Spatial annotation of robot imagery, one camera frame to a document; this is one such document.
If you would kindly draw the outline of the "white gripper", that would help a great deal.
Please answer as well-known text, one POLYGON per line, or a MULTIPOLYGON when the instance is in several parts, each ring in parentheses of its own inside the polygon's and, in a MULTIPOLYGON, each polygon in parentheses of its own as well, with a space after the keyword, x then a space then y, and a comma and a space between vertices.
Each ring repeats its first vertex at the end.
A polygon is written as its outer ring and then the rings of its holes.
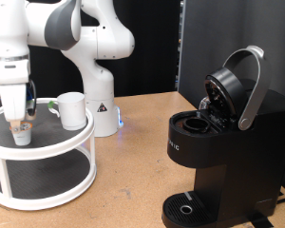
POLYGON ((1 103, 4 109, 4 115, 10 123, 12 133, 20 131, 21 122, 26 115, 27 121, 36 119, 36 113, 30 115, 26 113, 27 87, 20 85, 0 85, 1 103))

